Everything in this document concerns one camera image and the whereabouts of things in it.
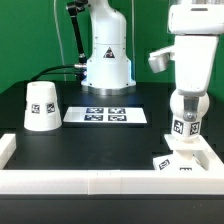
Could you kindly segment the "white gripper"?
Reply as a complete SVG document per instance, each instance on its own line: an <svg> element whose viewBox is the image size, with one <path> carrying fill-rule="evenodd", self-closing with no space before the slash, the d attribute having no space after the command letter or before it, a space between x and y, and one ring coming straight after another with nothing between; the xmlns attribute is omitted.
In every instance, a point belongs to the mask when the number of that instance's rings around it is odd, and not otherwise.
<svg viewBox="0 0 224 224"><path fill-rule="evenodd" d="M175 37L175 82L178 93L185 96L185 121L197 119L197 97L207 92L218 41L217 36Z"/></svg>

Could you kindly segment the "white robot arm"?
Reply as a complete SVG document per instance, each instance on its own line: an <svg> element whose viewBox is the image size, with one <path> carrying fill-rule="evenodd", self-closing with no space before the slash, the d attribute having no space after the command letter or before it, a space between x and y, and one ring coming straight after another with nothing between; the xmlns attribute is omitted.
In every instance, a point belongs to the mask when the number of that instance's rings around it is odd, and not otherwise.
<svg viewBox="0 0 224 224"><path fill-rule="evenodd" d="M102 94L133 86L131 62L126 56L126 20L108 0L90 0L93 49L87 60L87 78L82 85ZM157 73L175 62L176 95L186 121L199 117L219 36L224 34L224 0L170 0L168 32L172 46L150 54L149 64Z"/></svg>

